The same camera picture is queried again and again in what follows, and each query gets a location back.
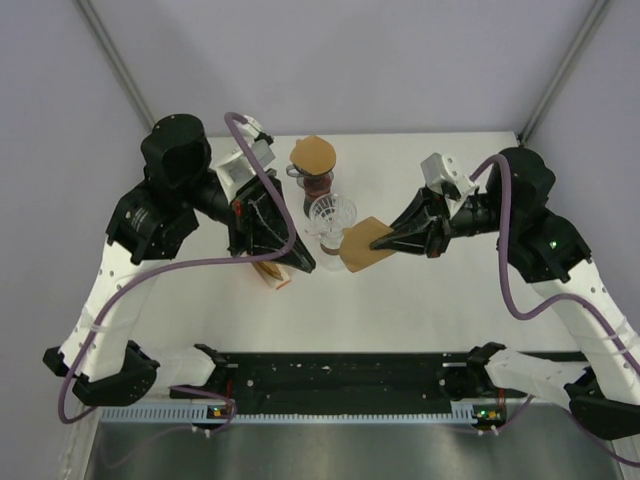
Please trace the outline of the brown paper coffee filter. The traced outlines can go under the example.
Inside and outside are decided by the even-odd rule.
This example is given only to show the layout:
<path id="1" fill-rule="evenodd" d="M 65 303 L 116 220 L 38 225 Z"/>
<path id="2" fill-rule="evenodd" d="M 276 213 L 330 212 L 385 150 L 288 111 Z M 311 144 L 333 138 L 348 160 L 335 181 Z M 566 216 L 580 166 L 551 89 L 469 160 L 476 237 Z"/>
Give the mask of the brown paper coffee filter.
<path id="1" fill-rule="evenodd" d="M 336 165 L 336 158 L 334 147 L 316 135 L 298 139 L 289 156 L 295 167 L 312 176 L 331 171 Z"/>

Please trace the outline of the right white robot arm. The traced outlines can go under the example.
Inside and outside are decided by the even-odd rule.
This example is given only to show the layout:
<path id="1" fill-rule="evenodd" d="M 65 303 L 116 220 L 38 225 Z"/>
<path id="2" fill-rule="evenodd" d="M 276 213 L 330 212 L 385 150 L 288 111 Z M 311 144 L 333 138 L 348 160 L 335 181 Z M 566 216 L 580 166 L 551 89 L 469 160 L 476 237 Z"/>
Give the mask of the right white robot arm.
<path id="1" fill-rule="evenodd" d="M 576 227 L 547 207 L 555 174 L 525 147 L 506 148 L 465 175 L 451 157 L 421 165 L 424 186 L 374 240 L 375 250 L 429 258 L 451 241 L 496 233 L 499 285 L 509 313 L 530 321 L 553 311 L 586 359 L 583 367 L 490 342 L 443 378 L 453 398 L 516 390 L 561 407 L 602 440 L 639 432 L 639 336 L 603 284 Z"/>

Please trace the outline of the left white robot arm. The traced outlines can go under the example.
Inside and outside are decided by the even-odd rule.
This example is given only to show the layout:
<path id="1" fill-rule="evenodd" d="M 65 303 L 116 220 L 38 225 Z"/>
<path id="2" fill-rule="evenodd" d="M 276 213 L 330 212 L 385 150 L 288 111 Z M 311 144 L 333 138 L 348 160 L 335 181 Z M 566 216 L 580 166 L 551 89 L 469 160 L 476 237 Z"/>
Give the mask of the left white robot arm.
<path id="1" fill-rule="evenodd" d="M 196 344 L 154 353 L 132 338 L 158 277 L 189 268 L 177 254 L 200 216 L 226 228 L 225 264 L 315 269 L 271 168 L 272 136 L 247 115 L 231 112 L 225 121 L 237 147 L 220 163 L 212 160 L 202 121 L 191 114 L 159 120 L 142 141 L 142 181 L 116 205 L 80 317 L 63 344 L 43 356 L 62 379 L 62 393 L 87 407 L 129 406 L 176 387 L 212 397 L 226 387 L 227 374 L 212 348 Z"/>

